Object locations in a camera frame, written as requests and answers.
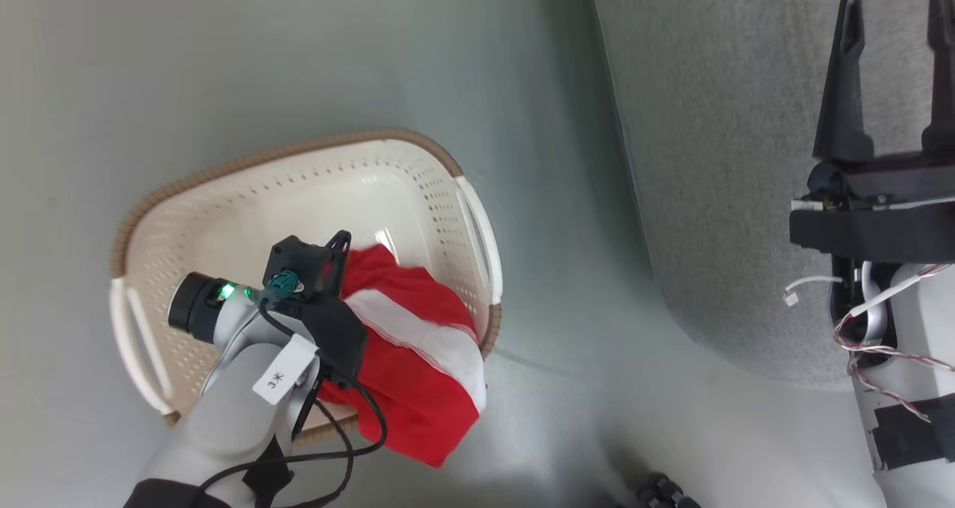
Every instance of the brown basket rim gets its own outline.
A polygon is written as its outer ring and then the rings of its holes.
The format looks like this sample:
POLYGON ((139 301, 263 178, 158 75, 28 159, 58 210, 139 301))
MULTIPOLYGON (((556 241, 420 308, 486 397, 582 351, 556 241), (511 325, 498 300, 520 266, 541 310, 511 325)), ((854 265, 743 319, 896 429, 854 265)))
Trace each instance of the brown basket rim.
MULTIPOLYGON (((133 209, 127 213, 126 218, 123 219, 122 224, 116 231, 116 238, 113 241, 113 253, 112 257, 110 257, 110 273, 112 273, 113 279, 119 279, 126 274, 127 251, 129 250, 129 242, 133 237, 136 226, 140 224, 141 220, 146 216, 146 213, 149 213, 158 204, 164 202, 164 200, 173 198, 173 196, 188 191, 188 189, 192 189, 198 185, 202 185, 205 182, 214 181, 214 179, 222 178, 222 176, 231 175, 235 172, 245 171, 245 169, 269 163, 269 161, 276 159, 304 154, 307 151, 328 150, 328 148, 340 147, 341 145, 358 144, 375 140, 398 140, 417 145, 417 147, 432 154, 434 158, 447 169, 448 174, 450 174, 452 178, 464 175, 460 166, 457 165, 457 161, 454 161, 454 158, 448 154, 448 151, 445 150, 442 145, 437 144, 436 141, 427 137, 427 135, 417 133, 417 131, 404 130, 403 128, 383 128, 383 130, 358 131, 357 133, 351 134, 332 135, 332 137, 322 137, 298 144, 283 145, 283 147, 273 148, 269 151, 261 151, 258 152, 258 154, 232 159, 232 161, 225 162, 222 165, 209 167, 204 171, 196 172, 194 175, 188 175, 186 178, 171 182, 156 189, 156 191, 147 195, 146 198, 140 200, 136 206, 133 206, 133 209)), ((487 359, 487 356, 494 351, 494 342, 497 341, 499 331, 501 331, 501 305, 492 304, 490 307, 487 331, 484 332, 484 338, 480 343, 481 357, 484 359, 487 359)), ((173 412, 164 416, 165 422, 170 427, 175 425, 180 418, 181 414, 179 412, 173 412)), ((349 430, 358 424, 357 416, 345 418, 340 421, 340 424, 349 430)), ((313 427, 313 429, 304 430, 304 432, 301 432, 300 436, 296 438, 295 443, 298 445, 310 444, 332 437, 334 434, 334 427, 332 427, 331 424, 325 424, 323 426, 313 427)))

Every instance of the white plastic basket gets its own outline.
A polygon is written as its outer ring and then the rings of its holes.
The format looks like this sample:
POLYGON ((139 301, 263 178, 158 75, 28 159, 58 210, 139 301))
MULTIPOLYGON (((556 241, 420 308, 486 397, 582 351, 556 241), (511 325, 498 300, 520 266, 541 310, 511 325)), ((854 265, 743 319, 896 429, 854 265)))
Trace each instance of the white plastic basket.
MULTIPOLYGON (((291 233, 324 244, 340 229, 351 231, 354 248, 384 243, 402 266, 426 267, 471 311, 482 354, 494 348, 501 260, 460 167, 412 131, 349 134, 208 169, 154 192, 130 212, 113 247, 110 314, 143 398, 175 423, 217 358, 214 346, 166 322, 183 276, 200 271, 260 283, 272 244, 291 233)), ((354 423, 349 407, 334 414, 354 423)), ((332 433, 321 413, 311 413, 298 441, 332 433)))

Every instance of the basket handle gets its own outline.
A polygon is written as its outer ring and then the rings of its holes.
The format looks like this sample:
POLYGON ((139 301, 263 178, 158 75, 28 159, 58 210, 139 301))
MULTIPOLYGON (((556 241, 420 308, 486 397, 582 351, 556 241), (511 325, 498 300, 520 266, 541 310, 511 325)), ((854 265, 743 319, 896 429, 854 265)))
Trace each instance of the basket handle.
POLYGON ((140 395, 155 410, 167 416, 167 414, 173 413, 173 409, 166 403, 163 392, 156 388, 153 380, 146 373, 147 366, 143 361, 143 355, 140 354, 136 337, 134 337, 133 325, 135 324, 140 329, 140 335, 143 336, 143 344, 150 353, 151 362, 153 362, 153 366, 156 366, 156 368, 153 368, 153 372, 156 372, 160 381, 165 379, 167 392, 171 392, 168 375, 164 375, 166 373, 164 366, 157 366, 156 340, 153 338, 152 330, 149 328, 144 314, 143 304, 141 304, 136 290, 127 288, 123 277, 113 279, 113 284, 110 287, 110 317, 113 320, 113 335, 116 336, 116 345, 119 346, 119 356, 122 358, 123 365, 126 366, 126 372, 129 372, 130 379, 133 380, 133 384, 140 391, 140 395), (130 316, 130 310, 133 310, 136 321, 133 321, 130 316))
POLYGON ((478 192, 475 192, 474 186, 468 182, 464 176, 457 176, 457 187, 461 189, 464 195, 464 201, 468 205, 470 212, 468 216, 473 218, 474 229, 480 237, 480 245, 483 250, 483 259, 487 269, 488 278, 491 280, 491 304, 501 303, 501 294, 504 291, 504 275, 501 272, 501 253, 498 253, 498 243, 494 239, 494 229, 491 229, 491 219, 487 218, 487 212, 484 211, 484 205, 478 198, 478 192))

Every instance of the gray floor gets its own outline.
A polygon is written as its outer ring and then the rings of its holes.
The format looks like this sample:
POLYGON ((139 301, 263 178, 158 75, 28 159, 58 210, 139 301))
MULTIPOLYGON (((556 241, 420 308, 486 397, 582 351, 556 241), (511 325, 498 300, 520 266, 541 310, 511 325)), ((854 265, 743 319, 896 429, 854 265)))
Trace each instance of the gray floor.
MULTIPOLYGON (((110 241, 137 199, 229 157, 391 125, 446 145, 487 206, 501 350, 487 413, 444 468, 375 454, 338 505, 589 506, 644 466, 707 506, 879 505, 852 396, 736 371, 663 310, 590 14, 588 0, 0 0, 4 505, 120 505, 166 437, 106 310, 110 241)), ((280 504, 341 471, 300 468, 280 504)))

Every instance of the red and white fabric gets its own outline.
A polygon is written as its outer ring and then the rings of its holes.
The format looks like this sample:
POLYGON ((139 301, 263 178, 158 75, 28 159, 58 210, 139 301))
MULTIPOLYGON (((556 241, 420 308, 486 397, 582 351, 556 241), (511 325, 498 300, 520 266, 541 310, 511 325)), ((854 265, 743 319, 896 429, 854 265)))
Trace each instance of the red and white fabric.
MULTIPOLYGON (((467 307, 424 268, 397 266, 382 245, 348 253, 342 298, 369 329, 358 380, 388 420, 385 446, 440 467, 486 403, 467 307)), ((322 386, 319 397, 355 407, 359 432, 378 438, 378 420, 355 389, 322 386)))

